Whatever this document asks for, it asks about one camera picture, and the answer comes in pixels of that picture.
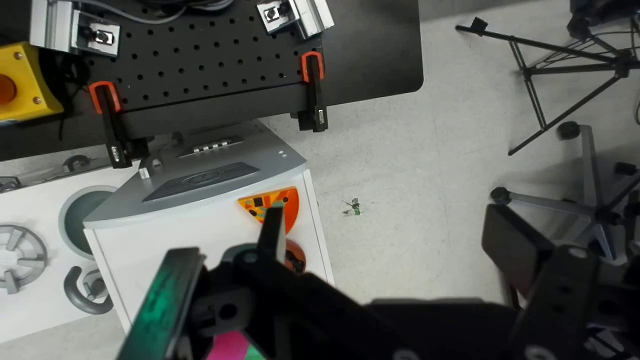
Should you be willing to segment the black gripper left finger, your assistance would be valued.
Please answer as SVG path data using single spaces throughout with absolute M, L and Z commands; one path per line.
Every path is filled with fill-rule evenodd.
M 115 360 L 177 360 L 202 270 L 203 253 L 197 248 L 166 252 Z

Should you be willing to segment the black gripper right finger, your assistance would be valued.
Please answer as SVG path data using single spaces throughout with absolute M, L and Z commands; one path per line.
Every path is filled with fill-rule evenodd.
M 640 358 L 637 255 L 606 264 L 495 203 L 486 205 L 481 248 L 516 308 L 511 360 Z

